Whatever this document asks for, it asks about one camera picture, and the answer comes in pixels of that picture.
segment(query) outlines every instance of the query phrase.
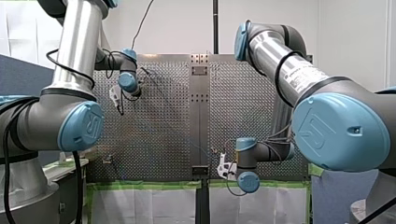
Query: blue logo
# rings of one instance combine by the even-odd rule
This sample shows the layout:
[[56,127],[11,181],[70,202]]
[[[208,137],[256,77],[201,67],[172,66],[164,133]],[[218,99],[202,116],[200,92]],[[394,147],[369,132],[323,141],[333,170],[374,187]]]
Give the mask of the blue logo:
[[298,134],[306,144],[315,151],[323,148],[326,143],[326,138],[328,138],[329,135],[335,134],[335,131],[311,108],[305,117]]

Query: blue joint cap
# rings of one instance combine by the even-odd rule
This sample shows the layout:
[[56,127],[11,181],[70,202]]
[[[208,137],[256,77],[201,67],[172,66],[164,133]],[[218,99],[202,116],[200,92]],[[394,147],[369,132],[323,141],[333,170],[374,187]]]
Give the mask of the blue joint cap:
[[102,108],[93,101],[76,106],[67,115],[58,134],[62,151],[82,151],[93,147],[103,129]]
[[134,50],[132,49],[123,49],[122,53],[128,55],[129,57],[133,58],[135,61],[137,61],[137,54]]
[[236,151],[245,151],[251,149],[257,145],[256,138],[244,137],[236,139]]
[[292,129],[301,152],[328,170],[368,171],[390,150],[388,129],[374,110],[339,93],[304,99],[294,111]]
[[246,60],[246,47],[248,44],[247,31],[248,28],[244,22],[239,25],[238,31],[236,32],[235,42],[233,45],[233,56],[237,61]]
[[250,171],[242,173],[238,176],[238,186],[246,193],[254,193],[260,187],[259,177]]
[[130,72],[123,72],[119,77],[119,86],[129,93],[133,93],[138,88],[136,78]]
[[0,105],[6,104],[8,102],[23,98],[30,97],[30,95],[4,95],[0,96]]
[[105,0],[105,3],[108,7],[114,8],[119,5],[119,0]]

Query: black cable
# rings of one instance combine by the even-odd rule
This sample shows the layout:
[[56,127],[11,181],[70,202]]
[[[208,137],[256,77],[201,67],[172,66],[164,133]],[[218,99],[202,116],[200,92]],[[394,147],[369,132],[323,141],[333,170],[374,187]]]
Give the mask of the black cable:
[[134,99],[128,98],[128,97],[125,95],[125,93],[124,93],[123,90],[121,90],[121,95],[123,95],[123,97],[125,98],[125,100],[130,101],[130,102],[135,102],[135,101],[137,101],[137,100],[139,99],[139,97],[135,97]]
[[282,99],[282,101],[285,102],[285,104],[287,104],[291,108],[294,108],[294,106],[286,99],[286,97],[283,95],[282,90],[280,89],[279,75],[280,75],[280,69],[282,68],[283,63],[285,63],[285,61],[289,57],[296,55],[296,54],[301,57],[304,57],[304,55],[300,51],[293,50],[293,51],[289,52],[287,55],[283,56],[283,58],[279,61],[279,64],[277,65],[276,70],[275,70],[275,77],[274,77],[275,88],[276,88],[277,94],[279,95],[280,99]]
[[83,204],[83,183],[82,183],[82,171],[81,164],[79,163],[79,155],[78,152],[73,152],[73,158],[76,165],[76,173],[77,173],[77,214],[76,214],[76,224],[80,224],[82,221],[82,204]]
[[116,59],[114,58],[114,55],[111,53],[110,50],[108,49],[103,49],[105,52],[108,53],[107,56],[107,64],[110,67],[110,76],[107,75],[107,70],[106,70],[106,78],[110,79],[113,77],[113,73],[114,73],[114,67],[116,66]]
[[137,36],[138,36],[139,33],[140,33],[140,29],[142,29],[143,22],[145,21],[147,15],[148,15],[148,13],[149,13],[149,9],[150,9],[150,7],[151,7],[151,4],[152,4],[153,2],[154,2],[154,0],[151,0],[151,1],[149,2],[149,4],[148,4],[148,8],[146,9],[145,15],[143,16],[143,19],[142,19],[142,21],[140,22],[139,29],[137,29],[136,35],[134,36],[134,41],[132,42],[132,49],[134,49],[134,42],[136,41],[136,38],[137,38]]
[[77,70],[74,70],[73,68],[67,67],[66,65],[63,65],[63,64],[58,63],[57,61],[55,61],[53,58],[50,57],[50,55],[53,54],[53,53],[56,53],[56,52],[58,52],[58,49],[55,49],[55,50],[52,50],[52,51],[48,52],[48,53],[46,54],[48,60],[49,60],[50,62],[55,63],[56,65],[62,67],[62,69],[64,69],[64,70],[67,70],[67,71],[69,71],[69,72],[72,72],[72,73],[75,73],[75,74],[77,74],[77,75],[80,75],[80,76],[82,76],[82,77],[87,78],[87,79],[91,82],[91,84],[92,84],[91,89],[93,90],[93,88],[95,87],[95,81],[93,80],[93,78],[90,77],[90,76],[88,76],[88,75],[86,75],[86,74],[83,74],[83,73],[81,73],[81,72],[79,72],[79,71],[77,71]]
[[248,32],[249,32],[249,29],[250,29],[250,24],[251,24],[251,21],[250,21],[250,20],[247,20],[246,23],[245,23],[245,26],[246,26],[246,29],[247,29],[246,34],[247,34],[247,53],[248,53],[248,57],[249,57],[249,59],[250,59],[251,66],[254,68],[254,70],[256,70],[256,72],[259,73],[260,75],[262,75],[262,76],[264,76],[264,77],[267,77],[267,75],[265,75],[262,71],[259,70],[259,68],[257,68],[256,64],[254,63],[253,56],[251,55],[251,49],[250,49],[250,45],[249,45],[250,39],[249,39],[249,37],[248,37]]
[[14,113],[11,116],[11,119],[9,120],[8,124],[6,125],[6,128],[4,129],[3,132],[3,153],[4,153],[4,160],[5,160],[5,177],[4,177],[4,207],[6,211],[6,217],[8,220],[9,224],[15,224],[15,220],[11,214],[11,209],[9,206],[9,182],[10,182],[10,161],[9,161],[9,149],[8,149],[8,137],[9,133],[11,130],[12,124],[17,120],[18,116],[20,113],[28,106],[31,104],[38,102],[37,97],[24,97],[15,101],[12,101],[10,103],[7,103],[3,106],[0,107],[0,115],[9,110],[10,108],[17,106],[17,105],[22,105],[19,106],[17,111],[14,111]]
[[228,174],[231,173],[230,171],[231,171],[231,168],[233,167],[233,164],[234,164],[234,163],[235,163],[235,161],[231,162],[231,166],[228,168],[227,178],[225,179],[225,185],[227,186],[227,190],[230,191],[230,193],[231,193],[233,196],[242,197],[242,196],[247,195],[247,193],[246,193],[246,192],[244,192],[244,193],[242,193],[242,194],[234,193],[234,192],[230,189],[230,186],[228,185]]
[[376,209],[372,214],[370,214],[368,217],[366,217],[364,220],[360,221],[358,224],[366,224],[369,223],[371,220],[374,218],[378,217],[381,215],[383,212],[387,211],[389,208],[391,208],[393,205],[396,204],[396,197],[390,200],[389,202],[385,203],[378,209]]

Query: vertical metal pole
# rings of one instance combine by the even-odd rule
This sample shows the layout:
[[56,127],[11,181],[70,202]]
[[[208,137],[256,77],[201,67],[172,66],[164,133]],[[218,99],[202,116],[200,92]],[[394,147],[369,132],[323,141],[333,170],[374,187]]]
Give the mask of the vertical metal pole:
[[213,53],[219,54],[219,0],[213,0]]

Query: white wall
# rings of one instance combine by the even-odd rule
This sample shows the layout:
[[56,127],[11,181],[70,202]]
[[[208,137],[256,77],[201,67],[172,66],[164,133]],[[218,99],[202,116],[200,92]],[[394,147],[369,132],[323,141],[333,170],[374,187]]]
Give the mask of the white wall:
[[[104,29],[111,48],[132,44],[148,3],[124,0],[110,12]],[[247,19],[291,25],[302,33],[308,52],[318,54],[317,0],[220,0],[219,53],[233,53],[236,30]],[[154,1],[135,49],[138,53],[213,52],[212,0]]]
[[296,28],[317,60],[318,0],[219,0],[219,53],[233,53],[236,30],[247,19]]
[[385,88],[388,0],[320,0],[318,9],[319,68],[371,91]]
[[[103,24],[111,48],[132,46],[149,1],[122,0],[119,7],[110,10]],[[213,52],[212,7],[212,0],[154,1],[134,49],[160,54]],[[246,19],[295,27],[302,33],[308,52],[318,58],[318,0],[220,0],[219,53],[233,53],[236,30]],[[0,1],[1,54],[53,67],[45,52],[57,48],[59,27],[37,2]],[[15,41],[15,31],[25,35]]]
[[396,2],[389,0],[388,6],[388,86],[396,86]]
[[[113,49],[132,46],[149,0],[123,0],[104,21]],[[206,53],[212,50],[211,0],[157,0],[135,42],[137,53]]]

